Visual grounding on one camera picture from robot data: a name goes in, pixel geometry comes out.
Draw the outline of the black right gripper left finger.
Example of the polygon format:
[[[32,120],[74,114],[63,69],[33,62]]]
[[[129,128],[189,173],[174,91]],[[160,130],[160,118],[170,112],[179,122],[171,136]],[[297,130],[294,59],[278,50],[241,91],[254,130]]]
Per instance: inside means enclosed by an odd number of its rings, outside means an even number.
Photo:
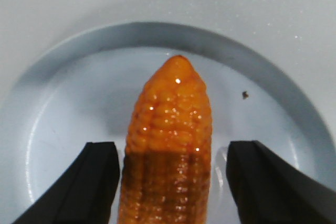
[[[15,223],[108,223],[120,178],[113,142],[87,143]]]

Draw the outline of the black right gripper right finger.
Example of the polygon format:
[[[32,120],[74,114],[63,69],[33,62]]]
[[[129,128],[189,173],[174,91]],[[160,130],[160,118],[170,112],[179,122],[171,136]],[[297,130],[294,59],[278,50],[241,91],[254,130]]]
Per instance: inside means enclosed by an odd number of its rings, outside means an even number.
[[[230,142],[226,177],[241,223],[335,223],[335,191],[259,141]]]

